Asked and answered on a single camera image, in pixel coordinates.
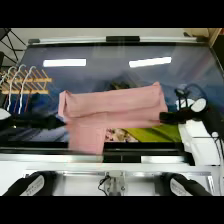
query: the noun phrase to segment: pink towel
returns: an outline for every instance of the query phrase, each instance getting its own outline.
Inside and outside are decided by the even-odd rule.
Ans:
[[[162,88],[152,86],[108,92],[60,94],[58,114],[67,120],[69,149],[102,154],[107,128],[149,128],[166,112]]]

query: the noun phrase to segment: white floor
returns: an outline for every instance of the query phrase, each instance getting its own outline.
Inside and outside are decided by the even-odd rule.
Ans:
[[[153,37],[183,37],[183,28],[12,28],[12,31],[23,42],[34,38],[80,37],[80,36],[153,36]],[[15,49],[25,49],[25,46],[13,35],[9,34]],[[9,45],[7,37],[3,40]],[[15,60],[14,53],[0,43],[0,51]],[[24,52],[17,52],[21,60]],[[5,59],[3,65],[12,65]]]

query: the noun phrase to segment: white label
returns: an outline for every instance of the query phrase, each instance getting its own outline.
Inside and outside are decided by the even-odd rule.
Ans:
[[[170,189],[177,196],[192,196],[180,183],[174,179],[171,179],[170,181]]]
[[[33,196],[38,191],[40,191],[44,186],[44,177],[40,175],[36,180],[34,180],[28,188],[20,196]]]

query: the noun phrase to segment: black cable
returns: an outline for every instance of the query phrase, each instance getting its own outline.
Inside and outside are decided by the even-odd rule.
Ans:
[[[105,178],[100,180],[100,183],[99,183],[99,186],[98,186],[98,190],[102,191],[105,194],[105,196],[108,196],[108,194],[106,193],[105,190],[101,189],[100,186],[108,179],[111,179],[111,177],[109,175],[107,175]]]

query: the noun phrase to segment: folded garment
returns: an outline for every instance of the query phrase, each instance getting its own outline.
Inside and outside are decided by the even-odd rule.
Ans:
[[[108,92],[60,94],[58,114],[66,118],[69,149],[102,154],[107,128],[149,128],[167,112],[162,88],[152,86]]]

